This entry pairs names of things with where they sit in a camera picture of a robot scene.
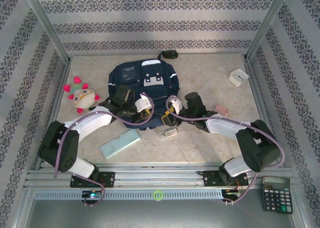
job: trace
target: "blue foam block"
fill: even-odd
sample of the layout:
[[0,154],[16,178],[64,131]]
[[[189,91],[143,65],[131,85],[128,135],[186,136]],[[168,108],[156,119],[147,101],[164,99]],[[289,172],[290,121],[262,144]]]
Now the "blue foam block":
[[108,159],[139,140],[140,136],[137,131],[135,129],[131,129],[120,135],[118,139],[113,139],[109,143],[101,146],[100,149],[105,158]]

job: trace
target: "striped wall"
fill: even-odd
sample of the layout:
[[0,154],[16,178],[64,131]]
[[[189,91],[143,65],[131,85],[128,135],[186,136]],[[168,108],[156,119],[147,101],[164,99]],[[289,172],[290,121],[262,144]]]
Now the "striped wall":
[[27,0],[0,0],[0,43],[0,227],[8,227],[64,64]]
[[70,56],[245,54],[273,0],[40,0]]
[[251,64],[272,128],[320,227],[320,0],[285,0]]

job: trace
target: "stuffed toy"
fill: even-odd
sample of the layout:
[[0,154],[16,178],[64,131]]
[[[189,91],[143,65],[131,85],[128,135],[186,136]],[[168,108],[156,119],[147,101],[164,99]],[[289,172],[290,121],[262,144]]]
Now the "stuffed toy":
[[78,76],[75,76],[73,81],[74,84],[64,85],[63,90],[71,93],[68,98],[73,100],[76,110],[80,114],[84,109],[91,107],[100,97],[89,89],[87,83],[83,84]]

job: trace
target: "navy backpack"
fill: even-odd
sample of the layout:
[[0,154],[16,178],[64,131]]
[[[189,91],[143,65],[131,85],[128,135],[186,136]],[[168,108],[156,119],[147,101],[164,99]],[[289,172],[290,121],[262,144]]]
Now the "navy backpack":
[[120,64],[109,75],[109,95],[113,96],[120,85],[126,85],[134,90],[134,100],[145,92],[154,102],[154,114],[151,120],[140,126],[125,124],[131,129],[153,129],[163,125],[161,117],[165,114],[166,100],[170,95],[178,95],[178,76],[171,64],[158,59],[139,60]]

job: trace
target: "black bracket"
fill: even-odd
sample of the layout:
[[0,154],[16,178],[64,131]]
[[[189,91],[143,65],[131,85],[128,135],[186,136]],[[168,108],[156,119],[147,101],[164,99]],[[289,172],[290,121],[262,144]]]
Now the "black bracket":
[[[113,188],[115,183],[114,172],[99,172],[96,182],[102,184],[105,188]],[[81,179],[77,176],[71,176],[70,181],[71,188],[100,188],[99,185]]]
[[224,183],[222,179],[219,177],[219,171],[218,170],[205,170],[205,171],[198,171],[198,175],[201,175],[203,177],[203,182],[205,187],[211,187],[211,186],[237,186],[239,182],[239,185],[247,186],[248,178],[245,173],[242,173],[238,176],[236,176],[234,179],[230,180],[228,184]]

